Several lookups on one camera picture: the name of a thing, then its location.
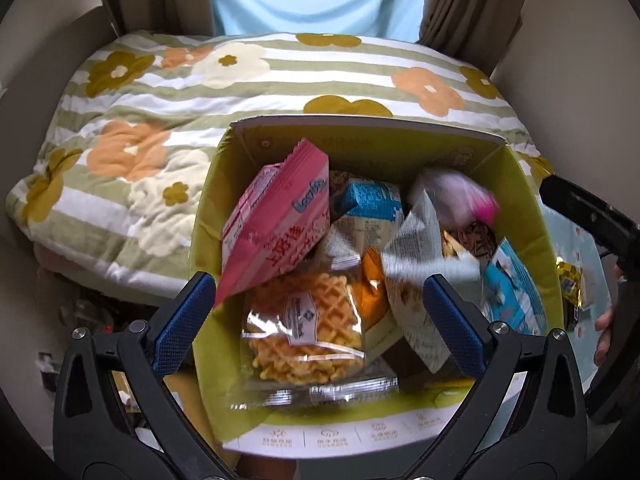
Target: white sticker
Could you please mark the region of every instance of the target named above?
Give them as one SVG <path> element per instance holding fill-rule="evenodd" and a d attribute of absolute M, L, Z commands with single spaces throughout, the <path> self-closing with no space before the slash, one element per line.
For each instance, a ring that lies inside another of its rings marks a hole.
<path fill-rule="evenodd" d="M 290 345 L 309 345 L 316 342 L 318 311 L 309 292 L 289 294 L 284 317 L 290 330 L 287 335 Z"/>

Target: wall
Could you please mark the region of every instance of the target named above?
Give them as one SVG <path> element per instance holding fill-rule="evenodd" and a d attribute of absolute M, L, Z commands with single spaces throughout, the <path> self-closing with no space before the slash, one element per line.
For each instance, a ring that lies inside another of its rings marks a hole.
<path fill-rule="evenodd" d="M 15 0 L 0 23 L 0 81 L 7 83 L 45 38 L 99 5 L 100 0 Z M 68 294 L 61 283 L 39 276 L 28 254 L 0 241 L 0 387 L 45 448 L 52 441 L 53 396 L 43 389 L 35 361 L 38 351 L 62 358 L 68 331 L 58 322 L 57 307 Z"/>
<path fill-rule="evenodd" d="M 100 0 L 15 0 L 0 22 L 0 82 L 6 84 L 44 38 Z"/>
<path fill-rule="evenodd" d="M 640 221 L 640 18 L 627 0 L 527 0 L 492 79 L 557 173 Z"/>

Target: flower pattern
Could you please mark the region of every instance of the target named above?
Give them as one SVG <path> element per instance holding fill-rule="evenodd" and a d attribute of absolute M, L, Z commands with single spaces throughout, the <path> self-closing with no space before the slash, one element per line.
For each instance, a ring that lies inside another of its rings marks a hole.
<path fill-rule="evenodd" d="M 168 46 L 164 50 L 164 58 L 162 59 L 162 68 L 173 70 L 181 66 L 193 66 L 205 59 L 213 50 L 212 46 L 203 45 L 193 50 L 186 48 L 172 48 Z"/>
<path fill-rule="evenodd" d="M 502 95 L 498 92 L 498 89 L 481 70 L 470 66 L 461 66 L 460 73 L 466 77 L 466 84 L 469 85 L 469 88 L 480 97 L 484 97 L 485 99 L 502 99 Z"/>
<path fill-rule="evenodd" d="M 303 108 L 305 114 L 344 114 L 393 117 L 385 105 L 371 99 L 359 99 L 353 103 L 337 95 L 322 95 L 311 99 Z"/>
<path fill-rule="evenodd" d="M 131 83 L 153 64 L 155 58 L 151 54 L 137 57 L 121 50 L 111 52 L 107 59 L 92 68 L 84 93 L 88 97 L 96 97 L 102 92 Z"/>
<path fill-rule="evenodd" d="M 465 107 L 465 101 L 458 92 L 426 68 L 401 70 L 391 76 L 391 81 L 399 90 L 415 95 L 420 108 L 436 117 L 446 116 L 451 109 L 462 110 Z"/>
<path fill-rule="evenodd" d="M 296 34 L 296 39 L 308 46 L 343 46 L 345 48 L 355 48 L 362 43 L 357 36 L 347 34 Z"/>
<path fill-rule="evenodd" d="M 140 217 L 135 237 L 145 253 L 162 257 L 189 245 L 208 171 L 206 153 L 180 150 L 161 173 L 131 185 L 129 207 Z"/>
<path fill-rule="evenodd" d="M 130 126 L 110 121 L 102 128 L 97 144 L 86 158 L 89 170 L 100 176 L 122 177 L 129 182 L 153 176 L 162 170 L 169 132 L 159 124 Z"/>
<path fill-rule="evenodd" d="M 27 224 L 29 220 L 43 222 L 47 218 L 62 196 L 63 174 L 76 164 L 81 153 L 82 150 L 67 152 L 64 148 L 57 148 L 51 152 L 45 173 L 29 186 L 26 204 L 21 211 L 23 224 Z"/>
<path fill-rule="evenodd" d="M 266 51 L 260 45 L 227 43 L 213 50 L 191 70 L 202 76 L 202 84 L 222 89 L 236 81 L 248 81 L 266 74 L 271 67 L 262 58 Z"/>

